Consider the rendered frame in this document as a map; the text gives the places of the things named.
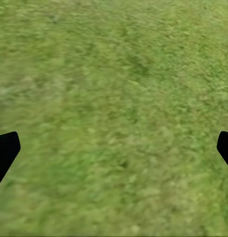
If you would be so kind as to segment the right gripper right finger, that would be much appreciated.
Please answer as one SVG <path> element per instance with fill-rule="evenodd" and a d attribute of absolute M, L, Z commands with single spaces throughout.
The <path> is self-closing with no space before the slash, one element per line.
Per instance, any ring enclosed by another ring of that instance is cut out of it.
<path fill-rule="evenodd" d="M 228 165 L 228 132 L 222 131 L 218 138 L 217 150 Z"/>

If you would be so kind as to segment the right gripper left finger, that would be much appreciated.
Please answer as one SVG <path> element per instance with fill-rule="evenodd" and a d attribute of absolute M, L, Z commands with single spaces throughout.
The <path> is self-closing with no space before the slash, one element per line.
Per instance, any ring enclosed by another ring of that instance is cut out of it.
<path fill-rule="evenodd" d="M 21 150 L 17 132 L 0 135 L 0 182 Z"/>

